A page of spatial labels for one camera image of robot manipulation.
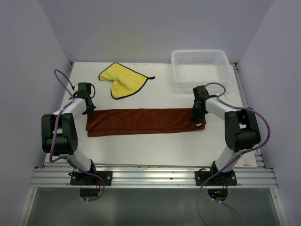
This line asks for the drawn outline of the brown microfiber towel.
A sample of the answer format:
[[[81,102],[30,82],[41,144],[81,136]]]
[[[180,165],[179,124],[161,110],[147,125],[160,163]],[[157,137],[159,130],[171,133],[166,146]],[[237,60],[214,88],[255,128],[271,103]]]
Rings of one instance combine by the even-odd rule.
[[[206,121],[193,121],[189,108],[110,109],[87,115],[88,137],[168,134],[204,130]]]

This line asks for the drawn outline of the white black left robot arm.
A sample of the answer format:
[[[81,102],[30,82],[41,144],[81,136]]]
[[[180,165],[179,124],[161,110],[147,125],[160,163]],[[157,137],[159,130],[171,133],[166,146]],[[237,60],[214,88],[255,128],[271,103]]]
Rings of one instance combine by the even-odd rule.
[[[87,185],[98,179],[93,161],[87,158],[78,148],[78,135],[75,121],[80,115],[95,110],[92,98],[95,87],[91,83],[81,82],[78,90],[71,95],[69,102],[60,110],[41,117],[42,149],[49,154],[51,163],[67,161]]]

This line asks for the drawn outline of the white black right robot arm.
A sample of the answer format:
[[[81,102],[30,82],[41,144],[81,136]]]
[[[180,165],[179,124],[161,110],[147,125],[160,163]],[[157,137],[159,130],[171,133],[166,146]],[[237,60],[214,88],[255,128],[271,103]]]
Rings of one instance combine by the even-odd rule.
[[[234,169],[243,151],[252,149],[261,141],[257,119],[253,110],[222,103],[217,95],[210,95],[205,86],[193,88],[194,105],[190,114],[193,121],[205,119],[212,113],[224,121],[226,146],[220,157],[212,163],[210,181],[220,185],[226,173]]]

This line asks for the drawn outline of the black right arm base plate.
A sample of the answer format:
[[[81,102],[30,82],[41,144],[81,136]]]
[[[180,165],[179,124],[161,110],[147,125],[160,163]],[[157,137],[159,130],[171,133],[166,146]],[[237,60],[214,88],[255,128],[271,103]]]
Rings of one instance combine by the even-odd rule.
[[[212,176],[211,172],[205,170],[195,171],[194,174],[196,186],[201,186],[208,178]],[[210,179],[206,183],[206,186],[236,186],[237,184],[236,174],[232,170],[230,172],[222,172],[218,174],[214,178]]]

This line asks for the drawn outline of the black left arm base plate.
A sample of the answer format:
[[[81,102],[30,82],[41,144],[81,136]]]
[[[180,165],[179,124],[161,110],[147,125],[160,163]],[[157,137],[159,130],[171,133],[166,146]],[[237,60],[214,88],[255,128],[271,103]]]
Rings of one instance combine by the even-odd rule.
[[[70,185],[72,186],[96,186],[105,185],[111,186],[112,171],[96,171],[91,172],[70,172]]]

